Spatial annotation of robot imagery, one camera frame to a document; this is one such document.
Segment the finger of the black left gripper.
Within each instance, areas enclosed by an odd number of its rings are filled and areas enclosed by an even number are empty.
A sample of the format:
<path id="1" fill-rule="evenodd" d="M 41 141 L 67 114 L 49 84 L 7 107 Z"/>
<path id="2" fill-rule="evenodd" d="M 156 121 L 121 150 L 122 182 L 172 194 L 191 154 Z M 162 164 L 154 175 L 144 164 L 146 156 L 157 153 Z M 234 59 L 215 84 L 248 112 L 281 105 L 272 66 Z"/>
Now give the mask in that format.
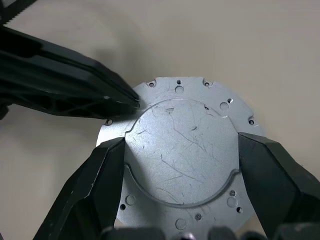
<path id="1" fill-rule="evenodd" d="M 138 102 L 123 78 L 99 61 L 74 50 L 2 27 L 0 52 L 22 73 L 39 74 L 39 88 L 72 98 Z"/>
<path id="2" fill-rule="evenodd" d="M 7 81 L 0 83 L 0 103 L 4 106 L 15 104 L 54 116 L 101 120 L 132 114 L 140 107 L 137 100 L 127 104 L 104 97 L 72 97 Z"/>

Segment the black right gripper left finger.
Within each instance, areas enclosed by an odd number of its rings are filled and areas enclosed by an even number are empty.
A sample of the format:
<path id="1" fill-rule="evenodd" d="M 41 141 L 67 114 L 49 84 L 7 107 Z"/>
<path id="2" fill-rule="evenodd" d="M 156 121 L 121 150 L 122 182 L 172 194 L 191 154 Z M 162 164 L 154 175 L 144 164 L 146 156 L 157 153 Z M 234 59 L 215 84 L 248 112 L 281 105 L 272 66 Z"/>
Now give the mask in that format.
<path id="1" fill-rule="evenodd" d="M 115 223 L 124 179 L 125 139 L 94 148 L 62 187 L 36 240 L 98 240 Z"/>

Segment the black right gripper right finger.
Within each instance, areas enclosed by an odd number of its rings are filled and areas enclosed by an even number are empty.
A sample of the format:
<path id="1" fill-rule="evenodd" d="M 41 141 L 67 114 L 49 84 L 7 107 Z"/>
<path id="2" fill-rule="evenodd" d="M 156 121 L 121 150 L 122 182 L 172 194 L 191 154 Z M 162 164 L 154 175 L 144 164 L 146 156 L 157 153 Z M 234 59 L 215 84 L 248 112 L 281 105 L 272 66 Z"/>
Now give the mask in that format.
<path id="1" fill-rule="evenodd" d="M 238 133 L 239 165 L 249 200 L 269 240 L 320 238 L 320 182 L 286 149 Z"/>

